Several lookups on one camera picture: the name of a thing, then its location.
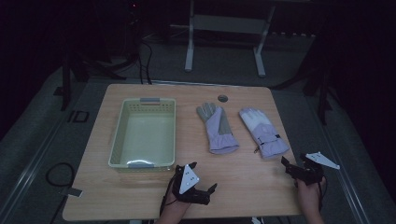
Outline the white metal desk frame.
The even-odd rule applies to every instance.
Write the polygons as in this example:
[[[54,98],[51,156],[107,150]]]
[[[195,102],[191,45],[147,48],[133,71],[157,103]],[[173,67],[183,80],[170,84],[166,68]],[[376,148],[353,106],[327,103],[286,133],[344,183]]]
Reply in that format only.
[[[264,19],[242,18],[233,16],[220,16],[199,14],[195,10],[195,5],[199,0],[189,1],[189,24],[188,24],[188,45],[185,58],[184,70],[191,72],[194,59],[194,33],[195,31],[223,32],[226,34],[247,34],[258,35],[260,42],[252,48],[259,77],[265,77],[262,50],[269,34],[269,28],[274,17],[276,6],[270,5],[264,12]]]

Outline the pale green plastic basket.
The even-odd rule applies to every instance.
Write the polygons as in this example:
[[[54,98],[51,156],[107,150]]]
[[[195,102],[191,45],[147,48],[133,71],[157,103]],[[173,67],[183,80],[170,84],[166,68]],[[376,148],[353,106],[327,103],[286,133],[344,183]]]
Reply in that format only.
[[[173,98],[128,98],[121,105],[108,165],[119,172],[170,171],[176,156]]]

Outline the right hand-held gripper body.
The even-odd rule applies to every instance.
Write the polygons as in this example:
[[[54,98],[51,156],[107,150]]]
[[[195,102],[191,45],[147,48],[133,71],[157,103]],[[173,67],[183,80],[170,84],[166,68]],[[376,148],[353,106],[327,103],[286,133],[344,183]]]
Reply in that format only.
[[[305,153],[308,158],[307,162],[303,161],[303,167],[291,165],[291,170],[287,172],[293,179],[300,179],[305,182],[307,186],[319,183],[324,176],[322,166],[327,166],[336,170],[340,166],[328,159],[321,152]]]

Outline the grey tape piece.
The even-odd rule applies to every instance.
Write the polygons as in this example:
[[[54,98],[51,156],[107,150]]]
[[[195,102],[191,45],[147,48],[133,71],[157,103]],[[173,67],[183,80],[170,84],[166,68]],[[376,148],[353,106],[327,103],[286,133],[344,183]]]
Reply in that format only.
[[[64,188],[60,191],[60,194],[66,197],[73,196],[73,197],[80,197],[83,191],[81,189],[74,189],[74,188]]]

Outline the purple glove with white fingers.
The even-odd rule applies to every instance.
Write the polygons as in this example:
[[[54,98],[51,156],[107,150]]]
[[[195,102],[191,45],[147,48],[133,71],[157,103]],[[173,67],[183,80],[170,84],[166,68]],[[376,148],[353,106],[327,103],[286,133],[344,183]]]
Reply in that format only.
[[[272,159],[290,149],[273,123],[260,109],[242,108],[239,115],[256,142],[263,159]]]

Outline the person's right hand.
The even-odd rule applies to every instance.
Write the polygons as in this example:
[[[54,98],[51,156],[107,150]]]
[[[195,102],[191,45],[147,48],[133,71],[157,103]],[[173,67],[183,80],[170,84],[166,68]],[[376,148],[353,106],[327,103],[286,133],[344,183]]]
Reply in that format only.
[[[319,205],[321,193],[319,188],[323,187],[326,183],[326,179],[322,180],[317,184],[307,186],[303,180],[297,179],[297,191],[298,191],[298,202],[303,211],[303,214],[314,214],[319,213]]]

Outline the black tripod stand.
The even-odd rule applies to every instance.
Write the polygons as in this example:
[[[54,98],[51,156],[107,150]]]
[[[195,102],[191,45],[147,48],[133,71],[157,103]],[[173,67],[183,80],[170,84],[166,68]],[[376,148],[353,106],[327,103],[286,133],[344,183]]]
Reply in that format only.
[[[77,80],[85,82],[89,79],[88,73],[84,70],[85,64],[92,67],[105,77],[124,80],[125,77],[117,75],[115,71],[131,65],[132,61],[127,59],[123,63],[104,66],[80,51],[64,52],[62,59],[62,86],[58,87],[54,92],[54,95],[61,96],[63,98],[61,106],[62,111],[66,110],[71,100],[71,73],[74,73],[77,76]]]
[[[302,63],[299,67],[297,74],[275,86],[271,86],[271,90],[283,90],[299,81],[306,80],[303,87],[303,94],[305,96],[313,96],[318,92],[318,118],[322,125],[326,125],[326,111],[331,109],[327,100],[329,91],[331,69],[326,63],[319,63],[308,65]]]

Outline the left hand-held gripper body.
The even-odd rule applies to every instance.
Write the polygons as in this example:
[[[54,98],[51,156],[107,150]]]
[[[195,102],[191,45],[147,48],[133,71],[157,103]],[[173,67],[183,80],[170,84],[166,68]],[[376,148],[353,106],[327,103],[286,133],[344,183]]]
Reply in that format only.
[[[204,190],[195,188],[195,185],[199,181],[200,177],[188,164],[184,166],[178,165],[174,174],[172,193],[180,202],[208,205],[210,202],[210,195]]]

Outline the person's left hand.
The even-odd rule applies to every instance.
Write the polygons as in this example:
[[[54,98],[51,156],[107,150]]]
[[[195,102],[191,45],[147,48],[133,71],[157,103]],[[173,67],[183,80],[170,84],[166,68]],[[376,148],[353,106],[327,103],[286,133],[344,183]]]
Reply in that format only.
[[[178,201],[172,191],[169,191],[166,194],[163,206],[160,209],[160,217],[183,218],[190,206],[191,205],[189,203],[183,203]]]

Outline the white grey glove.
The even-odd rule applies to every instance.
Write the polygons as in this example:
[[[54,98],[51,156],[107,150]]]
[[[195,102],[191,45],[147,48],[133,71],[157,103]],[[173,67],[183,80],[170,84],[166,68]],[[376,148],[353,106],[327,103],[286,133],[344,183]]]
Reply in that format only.
[[[239,148],[225,110],[221,106],[203,103],[196,108],[196,112],[205,123],[211,153],[222,155],[232,153]]]

